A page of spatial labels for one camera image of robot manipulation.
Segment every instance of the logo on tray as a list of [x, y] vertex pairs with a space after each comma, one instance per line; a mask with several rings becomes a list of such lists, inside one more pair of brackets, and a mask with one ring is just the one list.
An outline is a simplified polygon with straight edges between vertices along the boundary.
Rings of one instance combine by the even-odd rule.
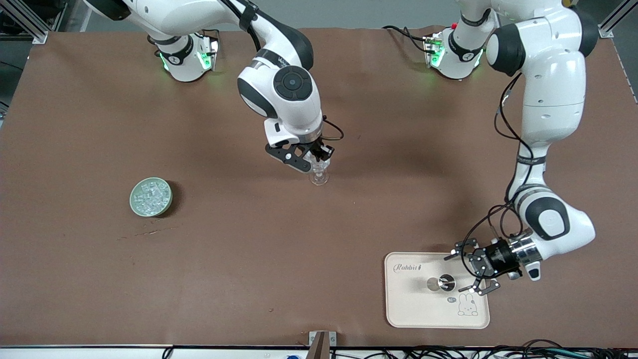
[[395, 264], [392, 267], [392, 271], [394, 273], [399, 273], [400, 271], [419, 271], [421, 270], [421, 264]]

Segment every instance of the metal frame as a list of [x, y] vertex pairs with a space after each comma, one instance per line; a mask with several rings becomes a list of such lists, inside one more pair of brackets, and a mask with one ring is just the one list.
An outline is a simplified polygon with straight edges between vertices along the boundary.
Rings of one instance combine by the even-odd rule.
[[22, 0], [0, 0], [0, 7], [15, 22], [20, 24], [24, 31], [27, 31], [31, 36], [33, 36], [34, 44], [43, 44], [47, 42], [48, 32], [53, 30]]
[[609, 16], [598, 25], [598, 33], [601, 38], [612, 38], [614, 34], [611, 32], [618, 23], [624, 19], [636, 6], [638, 0], [623, 0], [620, 5]]

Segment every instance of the gray floor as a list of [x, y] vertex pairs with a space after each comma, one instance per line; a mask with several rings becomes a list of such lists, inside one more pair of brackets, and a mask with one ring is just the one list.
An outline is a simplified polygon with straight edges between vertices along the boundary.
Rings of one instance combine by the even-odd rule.
[[[621, 0], [580, 0], [579, 7], [601, 22]], [[453, 0], [255, 0], [259, 7], [293, 27], [379, 28], [396, 25], [410, 28], [447, 25], [458, 20], [458, 6]], [[69, 11], [68, 31], [140, 31], [126, 21], [114, 22], [93, 13], [80, 0]], [[222, 31], [238, 30], [236, 26], [219, 26]], [[614, 43], [628, 79], [638, 86], [638, 10], [614, 29]], [[31, 44], [0, 41], [0, 61], [23, 67]], [[11, 103], [20, 79], [20, 70], [0, 64], [0, 101]]]

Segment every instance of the white robot link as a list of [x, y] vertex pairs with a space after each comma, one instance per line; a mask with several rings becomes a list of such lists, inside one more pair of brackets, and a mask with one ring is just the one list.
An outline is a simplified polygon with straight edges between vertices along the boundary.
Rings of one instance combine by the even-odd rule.
[[239, 74], [237, 87], [245, 103], [266, 117], [266, 152], [301, 172], [327, 167], [334, 148], [323, 143], [325, 117], [308, 72], [313, 48], [300, 31], [247, 0], [84, 1], [104, 17], [140, 26], [159, 49], [165, 69], [182, 82], [212, 69], [218, 43], [198, 32], [222, 23], [239, 25], [253, 37], [258, 51]]
[[[446, 77], [461, 79], [478, 65], [487, 41], [487, 62], [495, 70], [509, 76], [520, 70], [526, 78], [522, 132], [513, 137], [520, 142], [516, 169], [505, 195], [506, 207], [526, 229], [503, 234], [505, 238], [496, 235], [485, 248], [466, 238], [448, 256], [462, 254], [476, 277], [462, 290], [485, 295], [499, 288], [496, 277], [507, 273], [510, 279], [519, 278], [519, 265], [531, 280], [540, 279], [542, 260], [581, 248], [595, 237], [589, 216], [558, 197], [543, 175], [549, 145], [572, 134], [581, 120], [585, 56], [598, 33], [591, 17], [560, 0], [456, 1], [461, 20], [455, 28], [425, 40], [428, 64]], [[492, 11], [514, 23], [494, 30]], [[466, 245], [473, 247], [472, 253], [465, 252]]]

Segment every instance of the brown tabletop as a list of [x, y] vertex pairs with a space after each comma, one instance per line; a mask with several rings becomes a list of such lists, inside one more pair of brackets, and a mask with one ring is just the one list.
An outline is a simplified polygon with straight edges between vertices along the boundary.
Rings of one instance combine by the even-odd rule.
[[[596, 240], [543, 263], [540, 282], [503, 280], [484, 330], [413, 330], [386, 322], [383, 258], [446, 252], [502, 202], [517, 144], [492, 120], [510, 79], [485, 62], [444, 79], [383, 30], [305, 33], [346, 133], [324, 187], [264, 152], [237, 94], [244, 33], [223, 33], [221, 71], [188, 84], [143, 33], [34, 47], [0, 131], [0, 344], [300, 344], [327, 329], [344, 345], [638, 346], [638, 107], [611, 40], [546, 174]], [[506, 106], [517, 128], [522, 90]], [[150, 176], [175, 187], [163, 218], [128, 206]]]

